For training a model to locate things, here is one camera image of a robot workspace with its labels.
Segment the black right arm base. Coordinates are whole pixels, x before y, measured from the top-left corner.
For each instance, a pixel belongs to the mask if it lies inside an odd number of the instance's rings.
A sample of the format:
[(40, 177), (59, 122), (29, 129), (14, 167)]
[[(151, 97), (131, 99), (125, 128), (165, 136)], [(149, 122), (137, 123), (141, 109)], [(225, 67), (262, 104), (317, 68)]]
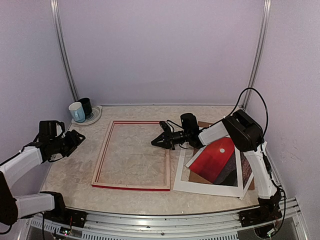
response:
[(275, 221), (282, 217), (279, 202), (281, 195), (270, 199), (258, 198), (259, 207), (239, 212), (240, 224), (243, 228)]

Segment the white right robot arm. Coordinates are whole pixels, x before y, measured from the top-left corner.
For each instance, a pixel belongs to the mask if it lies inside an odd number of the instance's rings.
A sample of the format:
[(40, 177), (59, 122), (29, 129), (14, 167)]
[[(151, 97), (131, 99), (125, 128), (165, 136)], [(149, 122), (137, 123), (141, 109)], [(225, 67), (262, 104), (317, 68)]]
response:
[(163, 132), (151, 141), (151, 145), (164, 149), (175, 149), (176, 145), (189, 143), (197, 150), (197, 157), (189, 164), (192, 173), (214, 183), (223, 172), (227, 161), (239, 151), (242, 159), (250, 166), (258, 190), (257, 210), (244, 211), (241, 220), (266, 222), (285, 216), (279, 203), (286, 199), (285, 191), (278, 186), (272, 174), (272, 167), (264, 153), (266, 128), (262, 128), (242, 109), (233, 108), (222, 119), (210, 126), (200, 128), (195, 115), (180, 116), (181, 131), (175, 131), (175, 122), (160, 121)]

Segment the right aluminium corner post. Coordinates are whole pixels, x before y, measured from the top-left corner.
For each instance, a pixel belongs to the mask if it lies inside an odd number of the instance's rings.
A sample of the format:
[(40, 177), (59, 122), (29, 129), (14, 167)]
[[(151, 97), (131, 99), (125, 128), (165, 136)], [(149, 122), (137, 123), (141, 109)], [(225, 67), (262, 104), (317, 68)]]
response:
[(258, 41), (257, 46), (255, 50), (255, 55), (253, 59), (253, 65), (251, 68), (250, 76), (249, 76), (249, 82), (248, 82), (248, 88), (253, 88), (255, 86), (257, 75), (263, 55), (265, 40), (267, 37), (268, 32), (268, 25), (269, 25), (269, 19), (270, 19), (270, 13), (271, 13), (271, 0), (265, 0), (263, 11), (262, 11), (262, 19), (260, 24), (260, 30), (258, 35)]

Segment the white photo mat border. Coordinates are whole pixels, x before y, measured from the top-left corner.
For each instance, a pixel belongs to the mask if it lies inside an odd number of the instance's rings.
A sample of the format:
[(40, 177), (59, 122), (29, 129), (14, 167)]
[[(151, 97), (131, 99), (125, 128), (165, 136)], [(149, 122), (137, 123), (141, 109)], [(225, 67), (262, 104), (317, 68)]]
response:
[[(231, 138), (227, 131), (223, 129), (223, 127), (218, 127), (217, 130), (208, 129), (207, 132), (203, 131), (200, 134), (199, 139), (205, 147), (224, 137)], [(180, 192), (199, 194), (196, 190), (191, 189), (192, 185), (190, 183), (187, 183), (189, 173), (187, 172), (187, 168), (185, 167), (185, 164), (194, 156), (194, 154), (198, 150), (187, 150), (187, 147), (188, 146), (186, 144), (183, 144), (182, 149), (180, 150), (173, 189)]]

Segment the left aluminium corner post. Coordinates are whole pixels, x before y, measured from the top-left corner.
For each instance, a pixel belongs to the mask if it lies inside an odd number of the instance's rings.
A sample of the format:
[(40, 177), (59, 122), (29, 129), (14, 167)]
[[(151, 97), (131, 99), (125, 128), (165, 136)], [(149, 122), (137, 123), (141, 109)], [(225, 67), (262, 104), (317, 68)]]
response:
[(50, 0), (50, 8), (51, 8), (51, 14), (53, 18), (55, 33), (57, 37), (58, 48), (60, 51), (63, 68), (66, 74), (67, 83), (71, 92), (71, 96), (73, 100), (76, 102), (79, 100), (79, 95), (78, 95), (77, 87), (72, 75), (68, 53), (67, 53), (67, 49), (64, 41), (64, 34), (63, 34), (63, 28), (62, 28), (62, 23), (60, 18), (58, 1)]

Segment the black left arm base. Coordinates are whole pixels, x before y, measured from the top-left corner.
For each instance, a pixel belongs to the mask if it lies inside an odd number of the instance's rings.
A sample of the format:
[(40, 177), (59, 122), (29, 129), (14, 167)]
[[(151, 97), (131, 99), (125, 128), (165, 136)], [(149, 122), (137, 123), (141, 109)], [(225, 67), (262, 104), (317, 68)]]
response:
[(56, 213), (53, 210), (44, 212), (46, 220), (78, 228), (84, 228), (87, 215), (88, 213), (85, 211), (70, 208), (66, 208), (62, 213)]

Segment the aluminium front rail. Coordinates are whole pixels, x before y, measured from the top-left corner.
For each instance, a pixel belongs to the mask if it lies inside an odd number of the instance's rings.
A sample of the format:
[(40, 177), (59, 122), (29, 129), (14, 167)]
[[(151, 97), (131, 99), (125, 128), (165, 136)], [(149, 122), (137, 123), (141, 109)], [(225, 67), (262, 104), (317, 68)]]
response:
[(20, 240), (257, 240), (257, 232), (270, 222), (243, 227), (242, 209), (197, 214), (135, 215), (88, 211), (83, 227), (42, 220), (41, 215), (25, 220)]

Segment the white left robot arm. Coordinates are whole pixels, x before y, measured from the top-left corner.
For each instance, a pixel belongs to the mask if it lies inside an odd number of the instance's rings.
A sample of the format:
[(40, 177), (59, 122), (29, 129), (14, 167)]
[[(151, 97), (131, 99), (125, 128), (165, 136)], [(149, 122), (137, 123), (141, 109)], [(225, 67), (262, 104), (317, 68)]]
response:
[(0, 222), (12, 227), (19, 219), (43, 213), (44, 217), (72, 225), (76, 220), (66, 208), (61, 193), (42, 191), (37, 194), (13, 196), (12, 186), (25, 174), (46, 162), (55, 163), (56, 155), (69, 157), (85, 140), (76, 130), (66, 131), (57, 120), (39, 122), (34, 140), (0, 165)]

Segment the dark green mug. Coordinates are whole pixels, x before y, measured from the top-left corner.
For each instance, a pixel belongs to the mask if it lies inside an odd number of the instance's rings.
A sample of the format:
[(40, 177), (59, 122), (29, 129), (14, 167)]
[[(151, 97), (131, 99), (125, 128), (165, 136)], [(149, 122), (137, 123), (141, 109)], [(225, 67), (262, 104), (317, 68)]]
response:
[(88, 98), (88, 97), (83, 97), (83, 98), (80, 98), (78, 100), (78, 102), (81, 103), (82, 105), (82, 108), (83, 108), (83, 111), (84, 111), (84, 114), (85, 114), (85, 118), (88, 119), (93, 110), (92, 110), (92, 105), (91, 105), (91, 100)]

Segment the light blue mug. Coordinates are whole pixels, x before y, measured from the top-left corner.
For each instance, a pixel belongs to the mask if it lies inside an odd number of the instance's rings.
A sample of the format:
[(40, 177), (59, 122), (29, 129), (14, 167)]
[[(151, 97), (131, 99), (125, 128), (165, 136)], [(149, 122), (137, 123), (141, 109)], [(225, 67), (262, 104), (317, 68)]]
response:
[(69, 105), (68, 110), (72, 116), (72, 119), (77, 123), (83, 123), (86, 119), (85, 112), (83, 110), (82, 104), (76, 101)]

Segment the aluminium corner post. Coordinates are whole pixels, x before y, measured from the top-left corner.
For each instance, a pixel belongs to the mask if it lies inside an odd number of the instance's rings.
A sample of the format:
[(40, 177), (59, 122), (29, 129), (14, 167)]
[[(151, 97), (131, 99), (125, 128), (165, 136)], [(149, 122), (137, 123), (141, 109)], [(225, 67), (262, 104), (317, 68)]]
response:
[(51, 14), (53, 18), (55, 33), (57, 37), (58, 48), (60, 51), (63, 68), (66, 74), (67, 83), (71, 92), (71, 96), (73, 100), (76, 102), (79, 100), (79, 95), (78, 95), (77, 87), (72, 75), (68, 53), (67, 53), (67, 49), (64, 41), (64, 34), (63, 34), (63, 28), (62, 28), (62, 23), (60, 18), (58, 1), (50, 0), (50, 8), (51, 8)]
[(268, 32), (268, 25), (269, 25), (269, 19), (270, 19), (270, 13), (271, 13), (271, 0), (265, 0), (263, 11), (262, 11), (262, 19), (260, 24), (260, 30), (258, 35), (258, 41), (257, 46), (255, 50), (255, 55), (253, 59), (253, 65), (251, 68), (250, 76), (249, 76), (249, 82), (248, 82), (248, 88), (253, 88), (255, 86), (257, 75), (263, 55), (265, 40), (267, 37)]

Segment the white round plate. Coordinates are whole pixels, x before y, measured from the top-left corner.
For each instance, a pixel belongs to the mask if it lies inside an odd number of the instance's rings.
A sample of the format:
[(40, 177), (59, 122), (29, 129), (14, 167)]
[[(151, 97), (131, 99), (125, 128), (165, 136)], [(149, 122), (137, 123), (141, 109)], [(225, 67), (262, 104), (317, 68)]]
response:
[(84, 122), (76, 122), (72, 118), (71, 123), (78, 126), (89, 126), (96, 123), (102, 116), (103, 108), (101, 105), (93, 105), (91, 108), (92, 108), (92, 113), (89, 115), (88, 118), (85, 119)]

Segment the red and black photo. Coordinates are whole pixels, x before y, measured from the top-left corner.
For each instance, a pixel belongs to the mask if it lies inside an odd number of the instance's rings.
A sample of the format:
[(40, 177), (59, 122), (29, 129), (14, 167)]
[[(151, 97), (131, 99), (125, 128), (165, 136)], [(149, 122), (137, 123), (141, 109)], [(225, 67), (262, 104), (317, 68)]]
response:
[(212, 184), (189, 182), (198, 194), (243, 199), (253, 177), (253, 171), (243, 152), (230, 137), (223, 137), (199, 149), (184, 165), (188, 172), (198, 174)]

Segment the brown cardboard backing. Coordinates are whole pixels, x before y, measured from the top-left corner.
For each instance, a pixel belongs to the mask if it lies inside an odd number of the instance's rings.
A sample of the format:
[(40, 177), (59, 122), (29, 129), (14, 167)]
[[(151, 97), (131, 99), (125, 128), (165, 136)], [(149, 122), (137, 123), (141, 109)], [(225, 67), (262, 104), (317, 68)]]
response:
[[(205, 122), (205, 121), (198, 121), (198, 125), (200, 127), (208, 127), (209, 125), (211, 125), (211, 123), (209, 122)], [(193, 182), (193, 183), (200, 183), (200, 184), (207, 184), (207, 185), (212, 185), (211, 182), (209, 182), (208, 180), (204, 179), (203, 177), (199, 176), (198, 174), (194, 173), (194, 172), (190, 172), (189, 174), (189, 178), (188, 178), (189, 182)], [(249, 190), (254, 190), (255, 189), (255, 181), (254, 179), (251, 180), (250, 185), (248, 186)]]

